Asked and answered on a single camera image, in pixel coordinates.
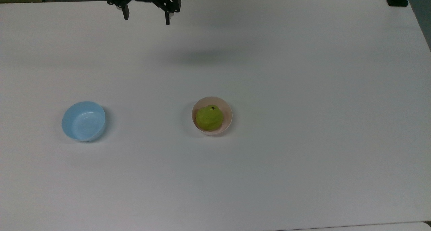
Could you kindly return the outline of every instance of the pear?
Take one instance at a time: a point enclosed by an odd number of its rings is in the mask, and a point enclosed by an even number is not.
[[[223,113],[216,105],[200,108],[196,114],[197,125],[206,131],[219,128],[223,122]]]

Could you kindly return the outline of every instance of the white bowl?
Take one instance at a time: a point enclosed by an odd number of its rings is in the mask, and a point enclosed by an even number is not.
[[[222,125],[213,131],[203,130],[202,128],[199,128],[199,126],[196,123],[196,113],[199,111],[200,108],[206,107],[208,105],[218,106],[219,109],[223,113]],[[208,97],[202,98],[198,102],[196,102],[196,104],[193,107],[193,110],[191,111],[191,118],[192,118],[193,123],[196,126],[196,128],[198,128],[203,134],[208,135],[208,136],[214,136],[214,135],[217,135],[219,133],[222,133],[224,130],[226,130],[229,127],[229,125],[232,122],[232,109],[229,106],[229,104],[227,102],[225,102],[224,100],[222,100],[218,97],[208,96]]]

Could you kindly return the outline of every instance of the bowl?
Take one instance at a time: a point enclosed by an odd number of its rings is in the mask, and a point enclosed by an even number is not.
[[[71,106],[63,115],[63,132],[81,142],[90,142],[100,137],[105,130],[106,115],[103,108],[94,102],[84,101]]]
[[[197,112],[199,111],[200,108],[206,107],[208,105],[218,106],[219,109],[223,113],[222,125],[213,131],[203,130],[202,128],[199,128],[199,126],[196,123]],[[232,109],[229,106],[229,104],[227,102],[225,102],[224,100],[222,100],[218,97],[208,96],[208,97],[202,98],[198,102],[196,102],[196,104],[194,105],[193,110],[191,112],[191,118],[192,118],[193,123],[196,126],[196,128],[198,128],[203,134],[208,135],[208,136],[214,136],[214,135],[222,133],[224,130],[226,130],[229,127],[229,125],[232,122]]]

